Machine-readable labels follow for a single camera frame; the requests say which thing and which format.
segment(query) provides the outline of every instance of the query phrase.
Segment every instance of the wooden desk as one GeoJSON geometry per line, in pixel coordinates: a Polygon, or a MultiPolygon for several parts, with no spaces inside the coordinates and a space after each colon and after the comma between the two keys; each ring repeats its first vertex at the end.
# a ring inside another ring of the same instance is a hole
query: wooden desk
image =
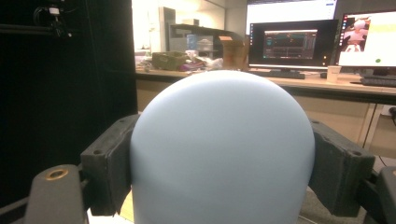
{"type": "MultiPolygon", "coordinates": [[[[161,91],[184,77],[185,72],[137,70],[138,110],[161,91]]],[[[375,155],[396,158],[396,127],[381,115],[384,105],[396,105],[396,88],[363,86],[358,75],[341,74],[336,84],[325,78],[306,75],[305,79],[268,77],[291,94],[307,116],[333,128],[375,155]]]]}
{"type": "MultiPolygon", "coordinates": [[[[137,70],[138,80],[160,81],[173,83],[191,74],[186,72],[137,70]]],[[[325,78],[306,75],[305,79],[267,77],[292,95],[313,96],[335,100],[367,102],[383,105],[396,105],[396,88],[363,86],[352,84],[359,82],[358,75],[341,74],[336,84],[329,83],[325,78]]]]}

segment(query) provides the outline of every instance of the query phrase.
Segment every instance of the doll image on screen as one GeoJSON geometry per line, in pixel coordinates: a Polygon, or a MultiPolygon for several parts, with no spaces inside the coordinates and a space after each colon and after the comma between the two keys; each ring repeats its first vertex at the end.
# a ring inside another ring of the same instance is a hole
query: doll image on screen
{"type": "Polygon", "coordinates": [[[362,52],[369,32],[370,19],[356,19],[346,28],[344,40],[347,42],[345,52],[362,52]]]}

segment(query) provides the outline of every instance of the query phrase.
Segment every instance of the monitor screen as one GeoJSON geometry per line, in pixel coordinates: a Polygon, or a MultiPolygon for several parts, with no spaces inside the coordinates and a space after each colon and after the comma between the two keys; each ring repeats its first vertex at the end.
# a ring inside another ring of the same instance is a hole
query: monitor screen
{"type": "Polygon", "coordinates": [[[337,0],[247,0],[247,29],[251,23],[319,21],[334,18],[337,0]]]}
{"type": "Polygon", "coordinates": [[[250,24],[252,68],[324,70],[330,64],[338,20],[250,24]]]}
{"type": "Polygon", "coordinates": [[[395,68],[396,10],[346,13],[336,63],[360,68],[395,68]]]}

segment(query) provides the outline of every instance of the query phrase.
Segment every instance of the green box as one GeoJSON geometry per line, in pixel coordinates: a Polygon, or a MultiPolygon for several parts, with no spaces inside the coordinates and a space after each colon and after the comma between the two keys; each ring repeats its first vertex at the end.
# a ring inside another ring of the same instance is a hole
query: green box
{"type": "Polygon", "coordinates": [[[178,71],[187,59],[189,56],[186,53],[178,51],[152,53],[152,65],[163,70],[178,71]]]}

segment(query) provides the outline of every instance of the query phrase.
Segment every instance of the keyboard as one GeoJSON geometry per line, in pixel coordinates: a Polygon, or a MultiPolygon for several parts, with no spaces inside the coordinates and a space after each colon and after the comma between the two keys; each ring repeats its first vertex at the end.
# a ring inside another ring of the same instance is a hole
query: keyboard
{"type": "Polygon", "coordinates": [[[396,87],[396,76],[367,76],[363,75],[361,84],[364,86],[396,87]]]}
{"type": "Polygon", "coordinates": [[[253,75],[260,77],[282,77],[282,78],[294,78],[294,79],[305,79],[305,75],[300,72],[286,72],[286,71],[248,71],[253,75]]]}

